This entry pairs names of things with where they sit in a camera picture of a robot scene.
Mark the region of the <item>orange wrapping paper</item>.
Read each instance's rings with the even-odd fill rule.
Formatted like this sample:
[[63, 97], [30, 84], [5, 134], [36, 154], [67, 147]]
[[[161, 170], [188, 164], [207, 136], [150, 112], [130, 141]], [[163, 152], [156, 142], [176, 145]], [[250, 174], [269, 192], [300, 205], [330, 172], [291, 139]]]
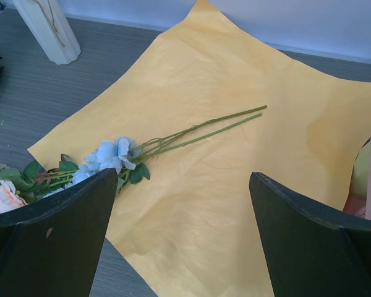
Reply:
[[158, 296], [272, 296], [249, 194], [262, 172], [342, 209], [371, 133], [371, 83], [324, 74], [258, 41], [206, 1], [159, 34], [100, 96], [29, 148], [53, 168], [103, 140], [141, 144], [259, 106], [237, 127], [147, 162], [116, 197], [106, 236]]

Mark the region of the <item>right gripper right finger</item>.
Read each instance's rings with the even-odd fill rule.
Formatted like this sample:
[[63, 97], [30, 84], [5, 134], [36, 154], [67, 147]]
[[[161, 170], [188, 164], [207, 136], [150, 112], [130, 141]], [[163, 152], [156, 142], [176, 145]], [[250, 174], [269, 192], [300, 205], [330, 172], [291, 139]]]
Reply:
[[263, 173], [249, 191], [275, 296], [371, 296], [371, 220]]

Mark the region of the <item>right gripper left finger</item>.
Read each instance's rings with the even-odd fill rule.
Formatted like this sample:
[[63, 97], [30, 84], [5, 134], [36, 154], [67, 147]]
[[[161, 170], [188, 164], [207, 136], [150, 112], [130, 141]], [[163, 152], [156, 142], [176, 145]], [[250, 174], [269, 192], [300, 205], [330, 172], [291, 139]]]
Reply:
[[116, 189], [106, 169], [0, 214], [0, 296], [88, 296]]

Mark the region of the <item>blue flower stem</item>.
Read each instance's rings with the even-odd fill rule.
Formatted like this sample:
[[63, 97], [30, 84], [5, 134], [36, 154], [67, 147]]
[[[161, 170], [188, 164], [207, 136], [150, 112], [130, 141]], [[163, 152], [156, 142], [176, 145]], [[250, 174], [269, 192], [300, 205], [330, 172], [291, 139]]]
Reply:
[[[104, 140], [94, 151], [83, 159], [82, 163], [77, 165], [76, 169], [59, 169], [56, 171], [55, 175], [58, 176], [59, 180], [51, 184], [45, 182], [45, 188], [41, 191], [41, 196], [48, 197], [56, 194], [70, 188], [71, 186], [81, 183], [100, 171], [110, 168], [116, 170], [116, 191], [120, 192], [126, 184], [137, 184], [143, 179], [149, 180], [151, 178], [149, 169], [146, 166], [147, 160], [155, 158], [162, 153], [205, 140], [255, 118], [259, 118], [262, 116], [262, 111], [265, 109], [267, 109], [267, 106], [263, 105], [251, 110], [209, 119], [204, 123], [175, 132], [169, 136], [152, 138], [140, 145], [136, 144], [134, 140], [124, 136], [119, 136], [113, 141]], [[185, 136], [192, 134], [205, 126], [240, 116], [245, 116], [245, 119], [200, 137], [185, 142], [181, 141]]]

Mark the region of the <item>peach flower stem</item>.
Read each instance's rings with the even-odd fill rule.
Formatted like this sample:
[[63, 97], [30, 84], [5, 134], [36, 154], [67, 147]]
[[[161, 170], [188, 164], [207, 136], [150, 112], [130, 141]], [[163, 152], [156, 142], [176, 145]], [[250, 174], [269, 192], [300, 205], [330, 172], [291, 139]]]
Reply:
[[44, 170], [33, 160], [23, 170], [0, 163], [0, 214], [6, 213], [73, 185], [79, 167], [62, 154], [59, 166]]

